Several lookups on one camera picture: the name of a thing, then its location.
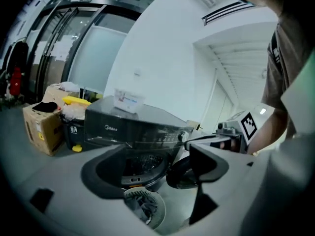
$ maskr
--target midea logo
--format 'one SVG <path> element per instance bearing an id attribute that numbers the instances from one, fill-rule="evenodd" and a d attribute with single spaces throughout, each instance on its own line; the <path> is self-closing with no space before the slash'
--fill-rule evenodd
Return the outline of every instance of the midea logo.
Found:
<path id="1" fill-rule="evenodd" d="M 108 125 L 105 125 L 105 129 L 106 129 L 106 130 L 117 131 L 117 128 L 113 128 L 113 127 L 110 127 L 110 126 L 108 126 Z"/>

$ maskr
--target gray shirt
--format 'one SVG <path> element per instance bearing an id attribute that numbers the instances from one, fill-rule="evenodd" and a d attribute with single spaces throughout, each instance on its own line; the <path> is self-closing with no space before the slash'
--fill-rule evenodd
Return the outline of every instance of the gray shirt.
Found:
<path id="1" fill-rule="evenodd" d="M 302 70 L 313 47 L 309 43 L 300 22 L 292 14 L 285 11 L 279 17 L 276 39 L 279 57 L 274 57 L 271 44 L 269 44 L 267 79 L 261 102 L 286 111 L 280 97 Z M 280 59 L 280 68 L 275 63 L 277 58 Z M 286 137 L 292 137 L 295 132 L 292 120 L 288 117 Z"/>

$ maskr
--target red object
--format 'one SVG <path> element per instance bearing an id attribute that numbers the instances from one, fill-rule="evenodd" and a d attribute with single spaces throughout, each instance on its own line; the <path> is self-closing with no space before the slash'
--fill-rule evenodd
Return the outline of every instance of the red object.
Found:
<path id="1" fill-rule="evenodd" d="M 13 96 L 20 95 L 20 87 L 21 87 L 21 69 L 18 67 L 14 68 L 11 80 L 10 80 L 10 94 Z"/>

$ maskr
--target ceiling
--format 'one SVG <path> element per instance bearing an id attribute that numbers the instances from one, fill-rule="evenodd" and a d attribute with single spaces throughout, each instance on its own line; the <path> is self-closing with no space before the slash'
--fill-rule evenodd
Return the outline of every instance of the ceiling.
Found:
<path id="1" fill-rule="evenodd" d="M 209 40 L 209 52 L 228 74 L 243 109 L 263 106 L 267 47 L 275 28 L 276 23 L 245 25 L 217 33 Z"/>

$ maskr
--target person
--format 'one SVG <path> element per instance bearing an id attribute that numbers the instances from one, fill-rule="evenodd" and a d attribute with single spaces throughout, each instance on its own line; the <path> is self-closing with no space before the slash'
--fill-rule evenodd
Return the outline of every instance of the person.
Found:
<path id="1" fill-rule="evenodd" d="M 311 23 L 303 15 L 303 8 L 304 11 L 308 9 L 306 6 L 308 0 L 245 1 L 267 6 L 279 18 L 274 33 L 276 48 L 272 43 L 268 47 L 267 78 L 261 100 L 275 109 L 249 145 L 248 154 L 253 154 L 275 142 L 286 129 L 286 138 L 291 138 L 295 134 L 294 125 L 281 102 L 281 96 L 308 60 L 314 47 L 314 34 L 310 27 Z"/>

